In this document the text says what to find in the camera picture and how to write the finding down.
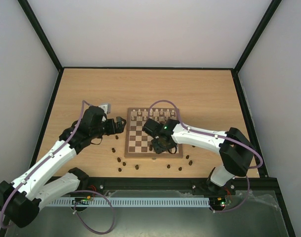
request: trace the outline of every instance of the purple cable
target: purple cable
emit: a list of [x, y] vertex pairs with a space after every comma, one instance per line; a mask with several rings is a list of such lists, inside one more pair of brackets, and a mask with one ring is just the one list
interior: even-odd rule
[[85, 228], [87, 228], [89, 231], [91, 231], [92, 233], [95, 233], [97, 235], [105, 235], [107, 233], [110, 233], [114, 227], [114, 224], [115, 224], [115, 209], [114, 207], [112, 206], [111, 202], [109, 201], [109, 199], [107, 199], [104, 195], [96, 192], [96, 191], [92, 191], [92, 190], [77, 190], [77, 191], [74, 191], [72, 193], [83, 193], [83, 192], [88, 192], [88, 193], [93, 193], [93, 194], [96, 194], [96, 195], [99, 195], [100, 197], [104, 198], [107, 203], [110, 205], [111, 209], [112, 209], [112, 212], [113, 212], [113, 221], [112, 221], [112, 224], [111, 224], [111, 227], [106, 231], [106, 232], [99, 232], [99, 231], [95, 231], [93, 229], [91, 229], [84, 221], [83, 219], [80, 217], [80, 215], [78, 214], [78, 212], [76, 211], [76, 207], [77, 207], [77, 202], [75, 203], [74, 207], [73, 207], [73, 210], [75, 211], [75, 214], [77, 215], [77, 217], [79, 218], [79, 220], [81, 221], [81, 223], [84, 225]]
[[231, 208], [231, 209], [228, 209], [228, 210], [222, 210], [222, 211], [215, 211], [211, 206], [210, 206], [210, 209], [215, 212], [215, 213], [223, 213], [223, 212], [228, 212], [228, 211], [233, 211], [233, 210], [236, 210], [238, 209], [239, 207], [241, 207], [242, 204], [245, 203], [245, 201], [248, 199], [248, 196], [249, 196], [249, 190], [250, 190], [250, 182], [249, 182], [249, 178], [246, 176], [246, 179], [247, 179], [247, 193], [246, 193], [246, 196], [244, 198], [244, 200], [242, 200], [241, 203], [239, 203], [237, 206]]
[[[176, 107], [176, 105], [175, 105], [173, 102], [171, 102], [171, 101], [169, 101], [169, 100], [158, 100], [158, 101], [156, 101], [155, 103], [153, 103], [153, 104], [149, 107], [149, 110], [148, 110], [148, 118], [149, 118], [149, 111], [152, 109], [152, 107], [153, 107], [154, 105], [156, 105], [156, 104], [158, 104], [158, 103], [160, 103], [160, 102], [167, 102], [167, 103], [173, 105], [173, 107], [174, 107], [175, 110], [176, 110], [176, 114], [177, 114], [177, 117], [178, 117], [178, 119], [179, 119], [179, 121], [180, 121], [181, 126], [182, 126], [184, 129], [188, 130], [188, 127], [185, 126], [184, 123], [182, 122], [182, 119], [181, 119], [181, 116], [180, 116], [180, 111], [179, 111], [179, 109]], [[202, 131], [197, 131], [197, 130], [193, 130], [193, 129], [189, 129], [189, 131], [190, 131], [190, 132], [195, 132], [195, 133], [198, 133], [198, 134], [202, 134], [202, 135], [206, 135], [206, 136], [210, 136], [210, 137], [215, 137], [215, 134], [208, 133], [208, 132], [202, 132]], [[262, 164], [263, 164], [263, 159], [262, 159], [262, 157], [259, 155], [259, 153], [256, 152], [254, 149], [252, 149], [252, 148], [250, 148], [249, 146], [247, 146], [247, 145], [245, 145], [245, 144], [243, 144], [243, 143], [241, 143], [241, 142], [239, 142], [239, 141], [237, 141], [237, 140], [235, 140], [235, 139], [232, 139], [232, 138], [230, 138], [230, 137], [225, 137], [225, 136], [221, 136], [221, 135], [218, 135], [217, 137], [218, 137], [218, 138], [221, 138], [221, 139], [224, 139], [224, 140], [227, 140], [227, 141], [230, 141], [230, 142], [233, 142], [233, 143], [235, 143], [235, 144], [237, 144], [237, 145], [240, 145], [240, 146], [242, 146], [243, 148], [246, 148], [247, 150], [251, 151], [256, 157], [258, 157], [258, 159], [259, 159], [259, 164], [256, 165], [256, 166], [250, 166], [249, 169], [256, 169], [256, 168], [259, 168], [259, 167], [262, 166]]]
[[[82, 119], [83, 113], [84, 113], [84, 109], [85, 109], [85, 104], [92, 106], [92, 104], [89, 104], [87, 101], [83, 100], [82, 101], [82, 107], [81, 107], [81, 112], [80, 112], [80, 116], [79, 119], [77, 121], [77, 124], [75, 125], [75, 129], [73, 130], [73, 133], [68, 137], [68, 139], [59, 147], [57, 148], [57, 150], [55, 150], [52, 154], [55, 155], [57, 152], [59, 152], [70, 140], [71, 138], [75, 135], [80, 121]], [[24, 179], [25, 181], [27, 181], [43, 164], [45, 164], [49, 159], [51, 158], [51, 156], [47, 156], [46, 159], [44, 159], [41, 163], [39, 163]], [[3, 229], [7, 229], [10, 228], [11, 226], [13, 226], [13, 224], [11, 225], [4, 225], [3, 224], [3, 215], [5, 213], [6, 207], [8, 206], [10, 200], [12, 199], [12, 197], [14, 196], [14, 194], [22, 187], [23, 183], [20, 183], [14, 190], [13, 192], [8, 196], [7, 200], [5, 201], [2, 210], [1, 210], [1, 214], [0, 214], [0, 226]]]

